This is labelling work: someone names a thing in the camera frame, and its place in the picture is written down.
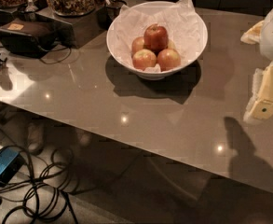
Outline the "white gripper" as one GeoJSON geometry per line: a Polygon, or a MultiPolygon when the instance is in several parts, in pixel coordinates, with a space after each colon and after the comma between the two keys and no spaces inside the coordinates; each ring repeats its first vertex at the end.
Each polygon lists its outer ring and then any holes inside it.
{"type": "MultiPolygon", "coordinates": [[[[257,22],[240,38],[245,44],[259,43],[260,53],[273,61],[273,8],[264,21],[257,22]]],[[[253,74],[252,97],[246,106],[243,120],[258,124],[273,116],[273,62],[265,70],[257,68],[253,74]]]]}

